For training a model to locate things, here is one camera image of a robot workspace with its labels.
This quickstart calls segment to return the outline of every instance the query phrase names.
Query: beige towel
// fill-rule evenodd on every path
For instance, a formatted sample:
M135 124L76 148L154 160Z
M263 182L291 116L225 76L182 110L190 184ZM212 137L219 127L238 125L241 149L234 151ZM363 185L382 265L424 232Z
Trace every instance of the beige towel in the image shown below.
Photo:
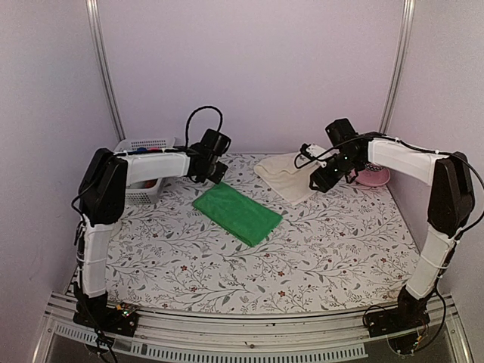
M294 166L296 155L297 153L268 157L254 166L254 172L293 206L315 193L309 189L309 176L318 168L318 163L313 163L302 169L296 169ZM300 157L298 165L305 161L307 161L305 157Z

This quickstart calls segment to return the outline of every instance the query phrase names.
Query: white wall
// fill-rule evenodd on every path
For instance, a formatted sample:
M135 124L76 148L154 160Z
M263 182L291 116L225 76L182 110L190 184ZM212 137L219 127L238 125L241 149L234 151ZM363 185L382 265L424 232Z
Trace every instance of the white wall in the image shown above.
M182 138L214 104L232 151L329 145L349 117L376 129L395 60L403 1L105 0L100 15L129 138ZM217 116L193 122L192 141Z
M116 142L85 2L3 1L0 36L0 361L25 363L75 265L70 201Z
M484 2L417 2L402 86L389 133L423 147L461 150L484 175ZM482 212L482 192L474 179ZM422 246L429 188L394 173L398 205ZM468 232L445 276L476 361L484 356L484 224Z

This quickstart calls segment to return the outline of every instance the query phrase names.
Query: white plastic basket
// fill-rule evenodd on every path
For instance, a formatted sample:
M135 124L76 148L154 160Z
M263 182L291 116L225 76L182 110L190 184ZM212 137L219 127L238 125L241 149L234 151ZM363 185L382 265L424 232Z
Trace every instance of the white plastic basket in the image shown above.
M175 138L152 138L146 140L122 140L114 149L115 153L121 151L134 151L140 147L168 148L173 147ZM161 184L163 178L157 179L156 184L151 188L134 188L136 185L144 185L145 181L136 183L126 189L125 203L127 204L155 204L160 199Z

